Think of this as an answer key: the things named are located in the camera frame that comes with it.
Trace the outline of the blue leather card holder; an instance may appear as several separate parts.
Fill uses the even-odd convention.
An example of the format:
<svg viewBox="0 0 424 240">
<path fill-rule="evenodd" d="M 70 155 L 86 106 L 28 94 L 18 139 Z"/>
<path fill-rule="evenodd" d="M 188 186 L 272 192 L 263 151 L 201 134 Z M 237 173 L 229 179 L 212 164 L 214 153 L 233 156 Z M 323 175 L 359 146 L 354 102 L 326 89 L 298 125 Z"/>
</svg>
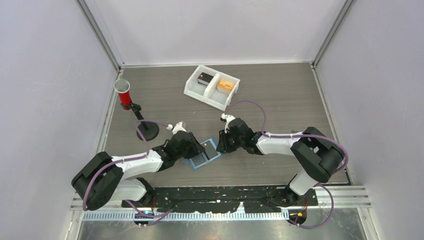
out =
<svg viewBox="0 0 424 240">
<path fill-rule="evenodd" d="M 215 143 L 215 146 L 216 146 L 216 148 L 217 148 L 217 145 L 218 145 L 217 140 L 216 140 L 214 137 L 209 138 L 209 139 L 207 139 L 207 140 L 210 140 L 210 139 L 213 139 L 213 141 L 214 141 L 214 143 Z M 203 152 L 203 153 L 201 153 L 201 154 L 199 154 L 199 155 L 202 155 L 202 156 L 206 159 L 206 157 L 205 157 L 205 155 L 204 155 L 204 152 Z M 184 164 L 189 165 L 193 171 L 196 171 L 196 170 L 198 170 L 198 169 L 200 169 L 200 168 L 202 168 L 202 167 L 205 167 L 206 165 L 208 165 L 208 164 L 212 163 L 213 161 L 215 161 L 215 160 L 219 159 L 220 157 L 217 157 L 217 158 L 216 158 L 216 159 L 214 159 L 214 160 L 207 160 L 207 162 L 206 162 L 203 166 L 201 166 L 201 167 L 199 167 L 199 168 L 197 168 L 197 169 L 194 169 L 194 167 L 193 167 L 193 165 L 192 165 L 192 161 L 191 161 L 191 159 L 192 159 L 192 158 L 184 159 L 182 162 L 183 162 Z"/>
</svg>

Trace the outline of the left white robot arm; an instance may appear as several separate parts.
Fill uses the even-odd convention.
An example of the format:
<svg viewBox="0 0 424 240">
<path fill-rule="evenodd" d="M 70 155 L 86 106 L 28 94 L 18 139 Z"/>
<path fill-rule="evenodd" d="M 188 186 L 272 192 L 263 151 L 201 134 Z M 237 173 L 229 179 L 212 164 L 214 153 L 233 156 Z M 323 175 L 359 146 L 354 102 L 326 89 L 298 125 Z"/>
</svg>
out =
<svg viewBox="0 0 424 240">
<path fill-rule="evenodd" d="M 71 186 L 81 197 L 84 211 L 125 200 L 148 207 L 154 199 L 151 187 L 146 180 L 136 177 L 164 171 L 178 160 L 193 158 L 204 151 L 192 132 L 178 131 L 162 145 L 143 153 L 127 156 L 97 153 L 71 180 Z"/>
</svg>

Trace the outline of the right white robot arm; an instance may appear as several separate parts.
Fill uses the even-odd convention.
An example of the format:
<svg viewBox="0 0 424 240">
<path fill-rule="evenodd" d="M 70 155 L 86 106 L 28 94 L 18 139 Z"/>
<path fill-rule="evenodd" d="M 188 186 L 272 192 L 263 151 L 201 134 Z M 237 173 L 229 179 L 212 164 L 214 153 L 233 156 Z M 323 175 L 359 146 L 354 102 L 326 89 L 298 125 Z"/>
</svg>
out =
<svg viewBox="0 0 424 240">
<path fill-rule="evenodd" d="M 219 132 L 218 152 L 232 153 L 242 148 L 251 155 L 280 154 L 297 159 L 302 170 L 285 190 L 285 198 L 291 205 L 299 205 L 315 185 L 327 183 L 339 165 L 348 160 L 346 150 L 315 127 L 303 132 L 274 134 L 254 132 L 244 120 L 228 114 L 222 114 L 221 121 L 225 127 Z"/>
</svg>

